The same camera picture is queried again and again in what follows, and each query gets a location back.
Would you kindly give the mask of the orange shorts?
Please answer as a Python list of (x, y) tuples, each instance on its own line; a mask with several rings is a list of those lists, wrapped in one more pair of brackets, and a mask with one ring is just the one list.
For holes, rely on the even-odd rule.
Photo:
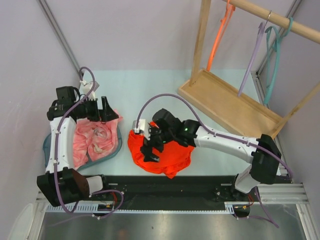
[(131, 130), (128, 134), (127, 145), (133, 162), (143, 170), (153, 174), (165, 174), (174, 178), (177, 173), (191, 164), (193, 146), (183, 147), (175, 141), (164, 145), (162, 152), (153, 149), (152, 152), (159, 157), (159, 162), (145, 162), (140, 148), (143, 146), (144, 137)]

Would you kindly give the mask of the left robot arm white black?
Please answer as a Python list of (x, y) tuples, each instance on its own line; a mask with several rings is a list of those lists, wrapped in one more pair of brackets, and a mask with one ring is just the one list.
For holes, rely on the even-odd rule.
[(53, 207), (86, 200), (91, 194), (105, 200), (111, 188), (103, 183), (103, 176), (84, 176), (75, 169), (73, 140), (78, 120), (110, 123), (119, 116), (106, 96), (101, 97), (102, 108), (98, 108), (97, 99), (77, 99), (80, 93), (72, 86), (58, 87), (56, 95), (46, 114), (51, 130), (50, 155), (45, 173), (36, 179), (37, 186)]

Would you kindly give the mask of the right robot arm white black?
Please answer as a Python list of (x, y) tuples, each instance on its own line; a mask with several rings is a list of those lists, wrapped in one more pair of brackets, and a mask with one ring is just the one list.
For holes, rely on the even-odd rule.
[(230, 188), (231, 196), (237, 201), (242, 201), (259, 184), (275, 183), (281, 154), (269, 135), (254, 138), (216, 131), (201, 121), (181, 121), (164, 108), (157, 111), (152, 120), (153, 125), (137, 119), (132, 126), (135, 134), (143, 135), (140, 152), (145, 162), (160, 162), (160, 156), (154, 151), (161, 153), (165, 145), (175, 142), (185, 148), (217, 150), (248, 163), (249, 167), (236, 175)]

